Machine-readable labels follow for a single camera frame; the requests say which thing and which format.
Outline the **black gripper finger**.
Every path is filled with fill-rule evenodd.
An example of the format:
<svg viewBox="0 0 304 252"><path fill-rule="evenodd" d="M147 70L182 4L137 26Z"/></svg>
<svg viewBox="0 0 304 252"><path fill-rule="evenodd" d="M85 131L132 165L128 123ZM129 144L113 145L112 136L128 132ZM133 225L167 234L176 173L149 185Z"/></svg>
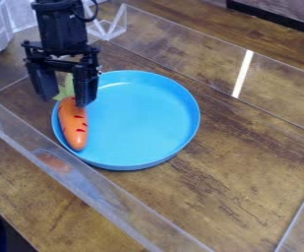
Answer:
<svg viewBox="0 0 304 252"><path fill-rule="evenodd" d="M50 100L60 93L54 68L48 63L30 59L26 60L26 67L38 96Z"/></svg>
<svg viewBox="0 0 304 252"><path fill-rule="evenodd" d="M85 107L97 99L101 70L103 66L97 64L77 64L75 66L73 84L79 107Z"/></svg>

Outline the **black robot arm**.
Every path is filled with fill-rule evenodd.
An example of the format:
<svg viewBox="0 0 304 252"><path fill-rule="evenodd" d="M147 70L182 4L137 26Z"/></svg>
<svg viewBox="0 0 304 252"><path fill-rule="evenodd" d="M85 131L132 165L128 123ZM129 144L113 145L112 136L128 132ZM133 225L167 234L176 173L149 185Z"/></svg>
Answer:
<svg viewBox="0 0 304 252"><path fill-rule="evenodd" d="M25 40L25 63L37 94L44 100L60 94L57 72L73 74L76 104L85 107L97 98L101 49L88 44L87 24L99 16L85 17L83 0L36 0L41 41Z"/></svg>

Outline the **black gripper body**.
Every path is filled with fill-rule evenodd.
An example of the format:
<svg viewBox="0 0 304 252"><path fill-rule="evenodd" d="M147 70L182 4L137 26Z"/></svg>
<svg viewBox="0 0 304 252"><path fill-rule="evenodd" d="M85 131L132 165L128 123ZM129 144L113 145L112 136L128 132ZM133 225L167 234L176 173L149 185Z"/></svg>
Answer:
<svg viewBox="0 0 304 252"><path fill-rule="evenodd" d="M88 44L88 30L84 21L40 21L40 41L25 40L25 63L30 73L73 72L83 65L91 72L99 73L100 48ZM79 63L54 60L53 57L83 56Z"/></svg>

